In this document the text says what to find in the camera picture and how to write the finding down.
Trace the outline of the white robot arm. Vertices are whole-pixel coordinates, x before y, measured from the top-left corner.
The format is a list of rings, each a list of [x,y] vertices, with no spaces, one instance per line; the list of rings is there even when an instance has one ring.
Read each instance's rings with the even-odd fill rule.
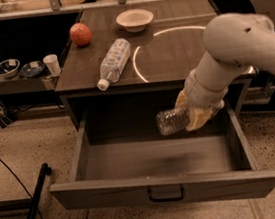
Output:
[[[182,128],[200,129],[225,105],[228,85],[253,66],[275,75],[275,30],[261,14],[216,16],[203,31],[204,54],[190,71],[175,106],[184,111]]]

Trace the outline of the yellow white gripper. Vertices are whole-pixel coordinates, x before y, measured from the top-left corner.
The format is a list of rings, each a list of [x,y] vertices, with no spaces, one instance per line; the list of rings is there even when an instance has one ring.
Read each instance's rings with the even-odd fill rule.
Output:
[[[185,106],[189,109],[189,124],[185,129],[192,132],[204,126],[225,106],[223,98],[227,92],[227,87],[220,91],[207,89],[198,81],[195,71],[192,70],[175,102],[176,107]]]

